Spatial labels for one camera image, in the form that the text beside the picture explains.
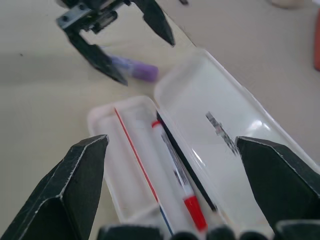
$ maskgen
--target black strip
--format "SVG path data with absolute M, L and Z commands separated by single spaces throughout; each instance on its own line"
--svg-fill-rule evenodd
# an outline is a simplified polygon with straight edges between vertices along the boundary
M 162 118 L 161 118 L 161 116 L 159 115 L 158 112 L 156 113 L 156 118 L 158 119 L 158 121 L 161 122 L 161 124 L 162 124 L 162 126 L 164 128 L 164 131 L 168 135 L 168 138 L 169 138 L 174 150 L 178 154 L 178 156 L 181 159 L 181 161 L 182 161 L 183 165 L 185 166 L 186 170 L 189 172 L 189 174 L 190 174 L 192 180 L 194 181 L 196 187 L 200 190 L 200 192 L 201 192 L 202 196 L 204 197 L 205 201 L 208 203 L 208 205 L 209 205 L 209 207 L 211 208 L 212 211 L 216 211 L 217 208 L 215 207 L 215 205 L 211 201 L 211 199 L 208 196 L 206 190 L 202 186 L 200 180 L 198 179 L 197 175 L 195 174 L 194 170 L 190 166 L 190 164 L 189 164 L 188 160 L 186 159 L 185 155 L 183 154 L 183 152 L 181 151 L 180 147 L 178 146 L 175 138 L 172 136 L 171 132 L 167 128 L 166 124 L 164 123 L 164 121 L 162 120 Z

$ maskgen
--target red and white pen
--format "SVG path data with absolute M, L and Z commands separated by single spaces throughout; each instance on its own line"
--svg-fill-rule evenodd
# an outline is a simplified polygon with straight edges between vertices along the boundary
M 153 122 L 151 126 L 154 129 L 156 138 L 158 139 L 159 148 L 165 153 L 166 157 L 170 159 L 172 163 L 174 175 L 179 182 L 179 185 L 183 188 L 184 204 L 188 209 L 196 228 L 199 231 L 205 230 L 207 228 L 206 219 L 201 211 L 198 199 L 179 161 L 179 157 L 176 151 L 171 145 L 169 138 L 160 121 Z

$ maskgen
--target beige table surface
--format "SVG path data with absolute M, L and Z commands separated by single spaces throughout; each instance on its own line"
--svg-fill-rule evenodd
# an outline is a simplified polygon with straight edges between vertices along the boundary
M 66 10 L 54 0 L 3 0 L 0 7 L 0 235 L 34 187 L 67 153 L 89 136 L 87 114 L 98 105 L 136 95 L 153 95 L 153 84 L 130 79 L 122 86 L 94 70 L 56 26 Z M 168 72 L 193 48 L 174 24 L 172 48 L 142 20 L 136 6 L 123 6 L 118 19 L 91 42 Z M 118 221 L 103 183 L 90 239 Z

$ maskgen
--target blue line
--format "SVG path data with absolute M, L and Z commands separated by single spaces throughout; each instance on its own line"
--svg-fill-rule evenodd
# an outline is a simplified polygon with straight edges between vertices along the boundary
M 161 207 L 160 207 L 160 212 L 161 212 L 161 215 L 162 215 L 162 217 L 164 219 L 164 222 L 165 222 L 165 224 L 166 224 L 167 228 L 169 229 L 169 232 L 170 232 L 170 234 L 172 236 L 174 233 L 172 232 L 171 227 L 169 226 L 169 222 L 168 222 L 168 220 L 166 218 L 166 215 L 165 215 L 165 213 L 164 213 L 164 211 L 162 210 Z

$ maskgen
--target red object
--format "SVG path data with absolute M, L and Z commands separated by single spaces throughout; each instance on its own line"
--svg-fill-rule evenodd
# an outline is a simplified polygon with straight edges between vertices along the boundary
M 155 126 L 157 126 L 158 124 L 161 124 L 160 121 L 154 121 L 152 124 L 151 124 L 151 127 L 154 128 Z
M 314 36 L 314 68 L 320 71 L 320 10 L 315 24 Z
M 202 214 L 198 199 L 196 196 L 189 197 L 184 200 L 186 208 L 189 210 L 189 213 L 195 223 L 196 228 L 199 231 L 207 229 L 207 222 Z

